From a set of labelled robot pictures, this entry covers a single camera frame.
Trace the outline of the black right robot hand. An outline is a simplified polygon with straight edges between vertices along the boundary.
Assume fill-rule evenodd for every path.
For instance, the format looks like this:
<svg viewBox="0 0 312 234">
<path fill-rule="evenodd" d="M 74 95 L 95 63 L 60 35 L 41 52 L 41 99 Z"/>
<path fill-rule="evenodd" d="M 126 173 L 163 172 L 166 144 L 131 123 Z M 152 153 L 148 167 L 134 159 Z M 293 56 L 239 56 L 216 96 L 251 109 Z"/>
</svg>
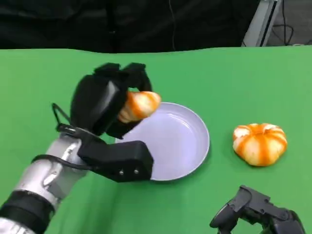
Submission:
<svg viewBox="0 0 312 234">
<path fill-rule="evenodd" d="M 298 214 L 279 208 L 270 202 L 270 197 L 250 187 L 241 185 L 236 195 L 229 200 L 210 222 L 219 234 L 230 234 L 239 219 L 249 224 L 260 224 L 262 234 L 305 234 Z"/>
</svg>

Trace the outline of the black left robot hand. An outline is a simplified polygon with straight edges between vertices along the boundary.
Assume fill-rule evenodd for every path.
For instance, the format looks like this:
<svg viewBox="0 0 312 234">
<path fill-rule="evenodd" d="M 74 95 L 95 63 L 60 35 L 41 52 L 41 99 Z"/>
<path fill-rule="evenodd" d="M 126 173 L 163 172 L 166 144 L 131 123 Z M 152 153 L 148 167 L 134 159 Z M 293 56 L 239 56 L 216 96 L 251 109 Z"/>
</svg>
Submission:
<svg viewBox="0 0 312 234">
<path fill-rule="evenodd" d="M 130 63 L 124 68 L 118 63 L 106 63 L 84 76 L 72 98 L 70 123 L 97 136 L 106 133 L 122 139 L 140 123 L 123 123 L 118 119 L 129 88 L 152 90 L 145 68 L 142 63 Z"/>
</svg>

